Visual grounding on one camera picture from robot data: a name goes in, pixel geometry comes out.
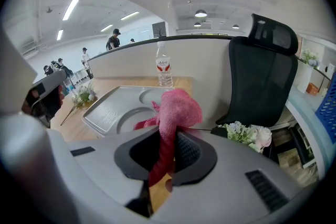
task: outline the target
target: chair headrest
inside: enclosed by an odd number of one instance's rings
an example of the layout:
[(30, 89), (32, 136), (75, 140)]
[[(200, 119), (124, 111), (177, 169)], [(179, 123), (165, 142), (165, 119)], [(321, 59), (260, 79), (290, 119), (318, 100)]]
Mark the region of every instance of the chair headrest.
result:
[(298, 38), (287, 25), (275, 20), (252, 14), (253, 25), (248, 36), (250, 44), (293, 55), (298, 50)]

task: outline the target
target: orange container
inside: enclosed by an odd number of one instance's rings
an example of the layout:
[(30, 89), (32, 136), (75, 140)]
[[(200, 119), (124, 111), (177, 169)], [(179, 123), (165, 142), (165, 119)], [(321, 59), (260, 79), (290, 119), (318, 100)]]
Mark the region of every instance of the orange container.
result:
[(306, 92), (311, 95), (316, 95), (319, 91), (319, 88), (317, 88), (313, 83), (309, 83), (308, 87), (306, 89)]

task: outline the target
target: white partition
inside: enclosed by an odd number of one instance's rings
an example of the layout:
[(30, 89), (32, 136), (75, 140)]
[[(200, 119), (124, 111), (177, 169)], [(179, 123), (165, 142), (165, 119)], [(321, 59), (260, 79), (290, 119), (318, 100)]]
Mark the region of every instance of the white partition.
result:
[[(228, 39), (179, 39), (166, 41), (172, 74), (192, 77), (193, 98), (203, 111), (197, 128), (210, 130), (230, 105), (232, 82)], [(95, 78), (157, 76), (156, 43), (124, 48), (89, 60)]]

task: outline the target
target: mesh chair back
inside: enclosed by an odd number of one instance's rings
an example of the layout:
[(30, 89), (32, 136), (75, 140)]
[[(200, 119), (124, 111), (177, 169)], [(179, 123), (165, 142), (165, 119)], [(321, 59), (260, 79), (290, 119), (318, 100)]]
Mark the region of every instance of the mesh chair back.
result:
[(287, 28), (258, 16), (249, 38), (230, 41), (231, 103), (216, 124), (240, 121), (270, 127), (279, 120), (298, 68), (296, 56), (289, 55), (297, 50), (297, 37), (292, 30), (286, 32)]

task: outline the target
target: black vent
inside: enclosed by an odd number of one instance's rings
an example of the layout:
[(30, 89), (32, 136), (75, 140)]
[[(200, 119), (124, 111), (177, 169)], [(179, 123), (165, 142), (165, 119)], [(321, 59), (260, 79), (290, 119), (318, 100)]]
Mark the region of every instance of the black vent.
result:
[(255, 170), (245, 173), (245, 175), (271, 212), (278, 210), (288, 202), (287, 198), (273, 186), (261, 171)]

